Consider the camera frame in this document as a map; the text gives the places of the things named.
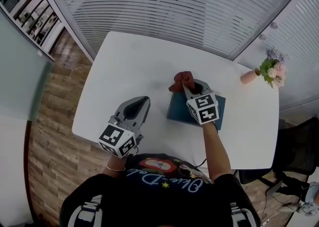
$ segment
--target wooden floor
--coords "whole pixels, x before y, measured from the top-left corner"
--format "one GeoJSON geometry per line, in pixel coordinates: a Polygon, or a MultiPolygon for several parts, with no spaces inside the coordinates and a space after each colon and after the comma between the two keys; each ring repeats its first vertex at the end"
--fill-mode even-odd
{"type": "MultiPolygon", "coordinates": [[[[63,200],[84,180],[101,173],[108,155],[71,131],[91,62],[67,31],[52,56],[56,61],[44,89],[37,121],[31,127],[28,171],[35,213],[42,214],[48,226],[57,226],[63,200]]],[[[288,175],[306,178],[296,173],[288,175]]],[[[266,178],[274,180],[272,173],[266,178]]],[[[261,216],[267,187],[260,181],[243,187],[261,216]]],[[[295,196],[275,194],[275,197],[283,203],[297,201],[295,196]]],[[[283,227],[287,222],[290,214],[277,212],[280,205],[274,198],[268,198],[264,219],[271,217],[268,227],[283,227]]]]}

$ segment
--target office chair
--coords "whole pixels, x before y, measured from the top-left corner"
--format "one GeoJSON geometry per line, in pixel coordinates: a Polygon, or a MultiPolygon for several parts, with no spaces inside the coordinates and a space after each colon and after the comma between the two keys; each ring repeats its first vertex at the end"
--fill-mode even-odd
{"type": "Polygon", "coordinates": [[[266,195],[275,193],[282,184],[282,180],[273,183],[264,175],[273,172],[292,171],[304,175],[314,173],[319,166],[319,119],[313,117],[304,123],[288,128],[279,129],[273,165],[270,169],[239,170],[241,184],[248,184],[260,180],[269,186],[266,195]]]}

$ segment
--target flower vase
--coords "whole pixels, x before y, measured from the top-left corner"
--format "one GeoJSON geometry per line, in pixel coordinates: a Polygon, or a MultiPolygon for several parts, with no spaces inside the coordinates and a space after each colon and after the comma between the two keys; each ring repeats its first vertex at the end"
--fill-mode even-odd
{"type": "Polygon", "coordinates": [[[246,84],[252,82],[255,78],[257,78],[258,77],[258,73],[259,73],[258,69],[255,69],[255,70],[252,70],[252,71],[248,71],[247,73],[243,74],[240,77],[240,81],[244,85],[246,85],[246,84]]]}

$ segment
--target blue book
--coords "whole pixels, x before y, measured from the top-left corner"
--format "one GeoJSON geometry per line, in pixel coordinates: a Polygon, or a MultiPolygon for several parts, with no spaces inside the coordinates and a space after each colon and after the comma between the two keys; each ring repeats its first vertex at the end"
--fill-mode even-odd
{"type": "MultiPolygon", "coordinates": [[[[218,113],[219,119],[215,121],[216,127],[218,130],[221,129],[221,125],[223,123],[223,116],[225,110],[226,99],[219,95],[216,95],[216,99],[218,101],[218,113]]],[[[200,126],[198,122],[191,116],[188,107],[186,106],[187,98],[185,93],[173,93],[170,104],[167,112],[167,119],[171,119],[174,121],[180,121],[187,124],[200,126]]]]}

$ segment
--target bracelet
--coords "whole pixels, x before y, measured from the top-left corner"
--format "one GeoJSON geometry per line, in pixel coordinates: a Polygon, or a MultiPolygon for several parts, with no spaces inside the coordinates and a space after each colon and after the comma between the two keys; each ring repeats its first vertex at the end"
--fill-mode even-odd
{"type": "Polygon", "coordinates": [[[124,169],[122,169],[122,170],[111,169],[111,168],[108,166],[108,164],[106,164],[106,167],[107,167],[109,170],[112,170],[112,171],[115,171],[115,172],[122,172],[122,171],[125,170],[125,167],[124,167],[124,169]]]}

